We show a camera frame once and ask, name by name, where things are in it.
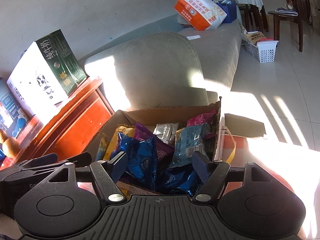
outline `white plastic basket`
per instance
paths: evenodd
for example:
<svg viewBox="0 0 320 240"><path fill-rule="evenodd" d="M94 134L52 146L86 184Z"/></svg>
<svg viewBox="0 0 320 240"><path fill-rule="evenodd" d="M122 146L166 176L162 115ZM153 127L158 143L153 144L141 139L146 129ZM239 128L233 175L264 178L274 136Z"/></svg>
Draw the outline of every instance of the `white plastic basket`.
<svg viewBox="0 0 320 240"><path fill-rule="evenodd" d="M276 46L279 41L259 41L257 46L244 41L245 49L260 63L273 62L275 60Z"/></svg>

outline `sofa cushion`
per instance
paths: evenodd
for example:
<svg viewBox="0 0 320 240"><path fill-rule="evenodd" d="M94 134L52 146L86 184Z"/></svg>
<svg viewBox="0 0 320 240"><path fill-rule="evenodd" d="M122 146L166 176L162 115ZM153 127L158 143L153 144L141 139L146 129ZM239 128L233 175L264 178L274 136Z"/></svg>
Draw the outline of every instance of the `sofa cushion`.
<svg viewBox="0 0 320 240"><path fill-rule="evenodd" d="M89 57L84 68L99 75L116 111L208 105L197 52L177 33L137 38Z"/></svg>
<svg viewBox="0 0 320 240"><path fill-rule="evenodd" d="M177 14L168 16L166 18L157 20L155 22L146 24L140 28L137 28L133 31L130 31L110 42L108 42L107 44L103 45L102 47L96 49L95 51L89 53L88 55L82 57L79 62L82 62L84 60L86 60L87 58L96 55L97 53L100 53L106 49L110 49L114 46L117 46L121 43L127 42L127 41L131 41L133 39L136 38L140 38L143 36L146 36L148 34L152 34L152 33L158 33L158 32L179 32L183 29L183 27L181 26L181 24L179 24L176 20L177 18Z"/></svg>
<svg viewBox="0 0 320 240"><path fill-rule="evenodd" d="M200 59L204 77L203 87L207 91L217 92L218 96L227 95L231 90L240 53L239 21L221 24L216 30L197 31L194 28L186 28L179 34L200 35L201 38L191 40L191 43Z"/></svg>

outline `purple snack bag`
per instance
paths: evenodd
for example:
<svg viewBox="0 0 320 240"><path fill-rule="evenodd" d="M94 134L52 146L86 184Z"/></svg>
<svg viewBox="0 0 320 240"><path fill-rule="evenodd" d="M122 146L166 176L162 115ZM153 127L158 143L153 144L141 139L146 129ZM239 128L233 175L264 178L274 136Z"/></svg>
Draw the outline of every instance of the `purple snack bag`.
<svg viewBox="0 0 320 240"><path fill-rule="evenodd" d="M174 153L174 147L161 141L155 134L149 131L147 127L144 127L141 123L137 122L133 138L139 141L145 141L151 137L154 137L156 141L158 170L162 170L170 164Z"/></svg>

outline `cardboard box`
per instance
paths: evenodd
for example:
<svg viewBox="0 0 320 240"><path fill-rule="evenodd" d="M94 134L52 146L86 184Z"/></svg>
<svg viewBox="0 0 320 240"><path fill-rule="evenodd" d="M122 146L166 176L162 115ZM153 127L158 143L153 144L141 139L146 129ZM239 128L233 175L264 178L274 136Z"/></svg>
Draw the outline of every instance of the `cardboard box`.
<svg viewBox="0 0 320 240"><path fill-rule="evenodd" d="M39 105L67 99L86 75L61 30L34 41L12 71L7 85L22 108L36 114Z"/></svg>
<svg viewBox="0 0 320 240"><path fill-rule="evenodd" d="M96 154L98 151L100 140L102 138L102 133L105 133L109 138L112 138L119 124L135 125L136 122L139 122L153 132L154 128L159 123L175 123L175 122L186 123L192 117L197 116L199 114L208 113L212 110L216 110L217 112L217 129L216 129L215 146L214 146L214 152L216 152L217 146L223 144L223 142L218 143L219 133L221 134L221 131L219 128L221 101L212 103L208 106L150 108L150 109L141 109L141 110L130 111L130 112L118 110L104 124L104 126L93 138L93 140L85 149L85 151L91 154ZM125 183L121 182L118 185L120 185L122 189L127 189L134 194L143 194L143 190L144 191L146 190L146 189L141 189L135 185L124 185L124 184Z"/></svg>
<svg viewBox="0 0 320 240"><path fill-rule="evenodd" d="M4 80L0 78L0 129L8 136L17 137L28 118L8 89ZM0 160L5 157L0 146Z"/></svg>

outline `wooden cabinet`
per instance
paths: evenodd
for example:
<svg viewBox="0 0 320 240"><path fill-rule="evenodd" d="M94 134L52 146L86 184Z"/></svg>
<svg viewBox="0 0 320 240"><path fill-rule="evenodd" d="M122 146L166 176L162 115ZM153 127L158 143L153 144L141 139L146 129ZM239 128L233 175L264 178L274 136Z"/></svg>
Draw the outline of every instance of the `wooden cabinet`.
<svg viewBox="0 0 320 240"><path fill-rule="evenodd" d="M17 140L21 150L14 159L5 158L1 169L23 160L52 152L59 161L77 155L114 113L99 91L100 78L88 78L65 101L56 105L57 114L47 124L33 116Z"/></svg>

